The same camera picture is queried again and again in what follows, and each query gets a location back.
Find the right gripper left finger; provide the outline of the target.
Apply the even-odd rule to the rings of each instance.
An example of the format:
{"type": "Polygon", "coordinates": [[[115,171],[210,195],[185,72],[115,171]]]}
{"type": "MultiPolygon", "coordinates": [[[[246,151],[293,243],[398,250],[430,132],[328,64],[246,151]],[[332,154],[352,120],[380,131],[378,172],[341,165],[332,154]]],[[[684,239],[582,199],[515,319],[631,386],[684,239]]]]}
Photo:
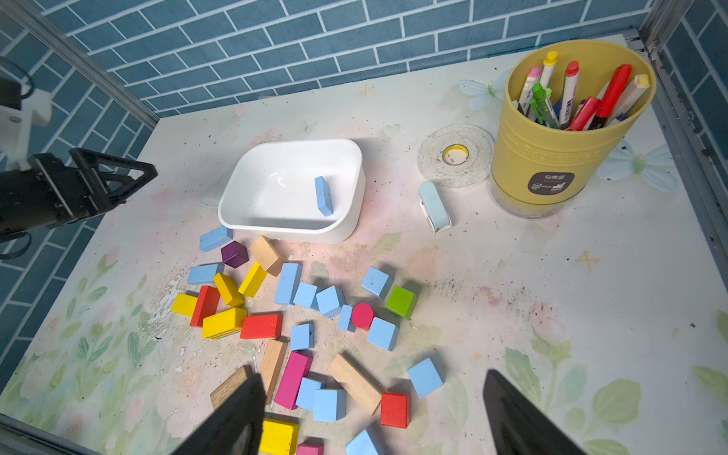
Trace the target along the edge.
{"type": "Polygon", "coordinates": [[[258,453],[265,419],[265,387],[259,373],[248,378],[173,455],[258,453]]]}

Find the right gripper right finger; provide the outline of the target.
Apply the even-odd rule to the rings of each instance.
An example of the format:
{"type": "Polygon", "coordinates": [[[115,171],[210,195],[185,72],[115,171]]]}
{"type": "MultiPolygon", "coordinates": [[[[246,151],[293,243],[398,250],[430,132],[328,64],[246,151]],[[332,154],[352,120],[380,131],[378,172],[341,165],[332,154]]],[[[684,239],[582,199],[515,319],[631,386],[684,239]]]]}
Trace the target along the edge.
{"type": "Polygon", "coordinates": [[[487,371],[483,402],[496,453],[586,454],[495,369],[487,371]]]}

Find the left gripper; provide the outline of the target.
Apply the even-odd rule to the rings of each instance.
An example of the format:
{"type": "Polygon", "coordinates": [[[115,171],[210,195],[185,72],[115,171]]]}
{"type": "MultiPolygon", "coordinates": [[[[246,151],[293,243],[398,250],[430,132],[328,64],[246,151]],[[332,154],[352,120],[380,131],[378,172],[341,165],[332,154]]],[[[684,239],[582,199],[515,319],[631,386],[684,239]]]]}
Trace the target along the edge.
{"type": "Polygon", "coordinates": [[[70,157],[78,169],[54,155],[35,155],[29,170],[1,174],[3,239],[111,212],[158,176],[153,164],[134,159],[82,148],[71,149],[70,157]]]}

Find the white rectangular plastic tray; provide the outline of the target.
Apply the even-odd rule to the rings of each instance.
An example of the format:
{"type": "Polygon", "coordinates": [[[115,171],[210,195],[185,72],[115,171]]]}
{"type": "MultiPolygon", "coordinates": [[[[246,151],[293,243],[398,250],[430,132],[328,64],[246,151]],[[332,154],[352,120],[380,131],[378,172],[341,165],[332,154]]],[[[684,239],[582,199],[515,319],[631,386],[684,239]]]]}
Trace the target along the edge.
{"type": "Polygon", "coordinates": [[[355,231],[366,187],[363,155],[348,138],[259,144],[232,169],[218,204],[220,223],[269,239],[337,244],[355,231]],[[330,188],[334,213],[317,207],[315,178],[330,188]]]}

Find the blue thin block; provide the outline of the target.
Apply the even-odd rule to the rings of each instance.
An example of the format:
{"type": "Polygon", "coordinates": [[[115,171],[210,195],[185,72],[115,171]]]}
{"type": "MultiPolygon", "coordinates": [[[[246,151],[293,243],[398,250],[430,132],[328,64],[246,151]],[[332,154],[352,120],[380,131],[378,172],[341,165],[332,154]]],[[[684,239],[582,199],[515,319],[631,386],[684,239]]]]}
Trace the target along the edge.
{"type": "Polygon", "coordinates": [[[323,176],[315,178],[315,189],[318,210],[325,217],[331,216],[334,213],[333,203],[329,185],[323,176]]]}

